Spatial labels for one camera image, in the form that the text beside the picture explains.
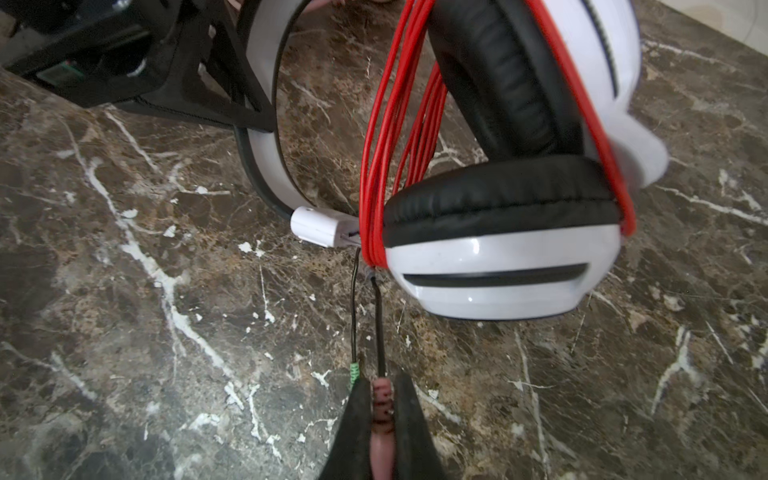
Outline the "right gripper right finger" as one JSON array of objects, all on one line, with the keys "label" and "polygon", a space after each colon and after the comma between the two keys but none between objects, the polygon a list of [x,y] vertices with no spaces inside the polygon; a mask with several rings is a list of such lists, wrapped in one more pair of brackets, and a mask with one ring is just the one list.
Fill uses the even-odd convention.
[{"label": "right gripper right finger", "polygon": [[446,479],[411,376],[401,371],[393,378],[393,385],[395,478]]}]

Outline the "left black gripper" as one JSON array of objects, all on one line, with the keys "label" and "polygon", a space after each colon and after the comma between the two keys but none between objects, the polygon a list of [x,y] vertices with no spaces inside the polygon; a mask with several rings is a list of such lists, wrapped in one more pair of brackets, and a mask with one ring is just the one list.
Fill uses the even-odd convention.
[{"label": "left black gripper", "polygon": [[20,24],[1,67],[79,106],[276,129],[225,1],[3,1],[1,11]]}]

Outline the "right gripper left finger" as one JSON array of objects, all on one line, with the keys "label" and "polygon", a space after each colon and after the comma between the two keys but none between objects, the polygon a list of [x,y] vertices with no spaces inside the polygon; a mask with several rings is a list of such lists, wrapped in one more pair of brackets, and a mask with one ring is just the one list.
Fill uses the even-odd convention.
[{"label": "right gripper left finger", "polygon": [[370,443],[372,432],[370,381],[358,378],[353,385],[320,480],[373,478]]}]

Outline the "white black headphones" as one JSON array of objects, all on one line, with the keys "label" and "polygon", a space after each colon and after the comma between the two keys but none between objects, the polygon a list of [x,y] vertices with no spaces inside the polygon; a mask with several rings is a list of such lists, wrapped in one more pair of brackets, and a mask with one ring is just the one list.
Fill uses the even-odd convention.
[{"label": "white black headphones", "polygon": [[636,228],[664,143],[629,111],[628,1],[408,1],[364,137],[359,208],[313,205],[277,129],[238,128],[259,195],[298,238],[356,246],[428,312],[511,321],[575,309]]}]

